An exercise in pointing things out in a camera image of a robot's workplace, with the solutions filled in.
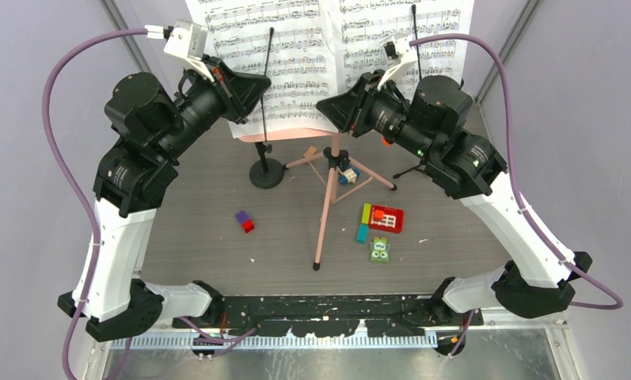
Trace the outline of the sheet music page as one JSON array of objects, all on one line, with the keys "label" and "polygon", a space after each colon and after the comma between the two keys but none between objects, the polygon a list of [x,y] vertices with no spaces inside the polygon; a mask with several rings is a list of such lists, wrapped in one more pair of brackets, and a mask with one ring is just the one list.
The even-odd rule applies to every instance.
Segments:
[{"label": "sheet music page", "polygon": [[324,1],[188,1],[192,20],[208,30],[205,52],[240,73],[272,84],[246,124],[231,124],[242,141],[290,133],[330,134],[316,103],[338,90],[333,34]]},{"label": "sheet music page", "polygon": [[[336,64],[336,94],[349,90],[365,72],[388,69],[381,43],[393,36],[410,40],[469,33],[474,1],[322,1],[327,46]],[[419,62],[396,80],[411,99],[420,78],[445,75],[462,82],[467,43],[440,40],[417,48]]]}]

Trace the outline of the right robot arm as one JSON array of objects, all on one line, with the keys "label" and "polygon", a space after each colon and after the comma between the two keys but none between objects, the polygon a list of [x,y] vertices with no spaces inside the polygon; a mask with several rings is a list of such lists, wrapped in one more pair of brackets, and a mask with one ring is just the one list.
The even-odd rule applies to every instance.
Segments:
[{"label": "right robot arm", "polygon": [[432,75],[407,100],[382,75],[362,74],[346,93],[320,100],[317,110],[340,132],[360,137],[377,131],[418,157],[432,182],[469,208],[510,255],[494,271],[445,279],[434,293],[433,318],[451,325],[465,312],[494,306],[526,319],[566,310],[576,293],[572,281],[592,259],[569,249],[555,255],[534,232],[516,202],[502,155],[464,128],[471,96],[454,79]]}]

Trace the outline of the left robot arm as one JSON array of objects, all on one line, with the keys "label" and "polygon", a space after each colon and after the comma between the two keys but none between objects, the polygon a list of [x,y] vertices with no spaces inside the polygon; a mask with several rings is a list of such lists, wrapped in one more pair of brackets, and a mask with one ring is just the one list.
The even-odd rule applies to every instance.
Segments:
[{"label": "left robot arm", "polygon": [[140,279],[139,270],[158,208],[177,178],[180,156],[220,119],[246,122],[271,80],[231,70],[204,56],[206,78],[186,70],[187,89],[168,95],[151,73],[122,78],[105,105],[119,138],[101,158],[93,184],[99,242],[89,247],[85,272],[58,307],[87,318],[99,342],[138,336],[162,319],[193,318],[204,328],[222,319],[222,295],[200,280],[167,286]]}]

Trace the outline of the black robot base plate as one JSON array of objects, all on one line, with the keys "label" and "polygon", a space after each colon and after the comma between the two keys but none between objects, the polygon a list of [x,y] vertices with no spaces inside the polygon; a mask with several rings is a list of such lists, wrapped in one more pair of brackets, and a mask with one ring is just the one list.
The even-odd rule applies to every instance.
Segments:
[{"label": "black robot base plate", "polygon": [[358,328],[370,337],[418,336],[423,328],[461,329],[482,317],[446,310],[428,295],[362,294],[300,296],[220,296],[202,317],[190,317],[200,329],[256,336],[351,336]]}]

